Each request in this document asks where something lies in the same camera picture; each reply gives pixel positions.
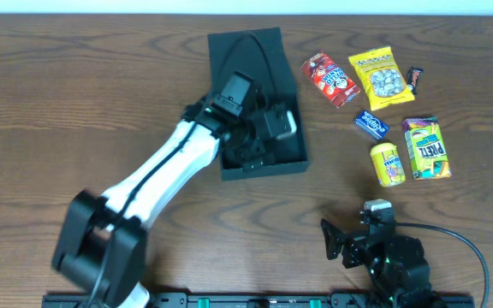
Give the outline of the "yellow green Pretz box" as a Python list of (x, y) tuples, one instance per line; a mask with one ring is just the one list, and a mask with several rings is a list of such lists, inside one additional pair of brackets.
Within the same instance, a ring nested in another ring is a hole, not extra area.
[(452, 176), (438, 119), (407, 118), (402, 122), (413, 178), (434, 180)]

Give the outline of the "dark green box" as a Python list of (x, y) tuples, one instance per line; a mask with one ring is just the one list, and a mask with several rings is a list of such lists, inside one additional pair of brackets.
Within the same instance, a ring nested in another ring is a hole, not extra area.
[[(297, 85), (277, 27), (208, 35), (213, 102), (204, 121), (220, 137), (221, 176), (225, 181), (300, 173), (307, 169), (306, 140), (297, 102)], [(276, 161), (252, 171), (226, 169), (221, 162), (229, 130), (255, 110), (285, 103), (297, 124), (294, 136), (278, 141)]]

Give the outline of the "red Hello Panda biscuit box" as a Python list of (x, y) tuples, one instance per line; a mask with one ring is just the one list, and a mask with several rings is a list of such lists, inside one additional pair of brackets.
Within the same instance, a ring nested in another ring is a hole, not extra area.
[(306, 60), (301, 71), (336, 108), (360, 93), (355, 82), (323, 50)]

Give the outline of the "yellow candy bag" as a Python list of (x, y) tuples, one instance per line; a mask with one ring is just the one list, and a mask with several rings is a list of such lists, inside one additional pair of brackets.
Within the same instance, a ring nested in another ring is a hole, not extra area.
[(372, 111), (414, 100), (390, 46), (368, 50), (348, 60), (361, 81)]

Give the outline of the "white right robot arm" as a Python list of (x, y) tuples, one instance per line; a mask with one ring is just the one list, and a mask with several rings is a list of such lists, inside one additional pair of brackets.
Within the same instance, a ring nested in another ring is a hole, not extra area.
[(395, 211), (362, 210), (366, 231), (346, 234), (323, 219), (320, 222), (329, 260), (342, 257), (345, 268), (366, 267), (385, 307), (444, 307), (431, 287), (431, 267), (420, 240), (395, 231)]

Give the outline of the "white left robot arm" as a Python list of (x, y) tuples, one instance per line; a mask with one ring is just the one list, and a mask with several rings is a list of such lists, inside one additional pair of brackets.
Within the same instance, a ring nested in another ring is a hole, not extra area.
[(295, 134), (286, 98), (265, 93), (235, 71), (219, 92), (188, 105), (163, 146), (125, 180), (96, 196), (87, 190), (70, 202), (53, 268), (87, 292), (79, 307), (145, 307), (140, 285), (147, 235), (169, 201), (218, 152), (228, 147), (259, 166), (263, 144)]

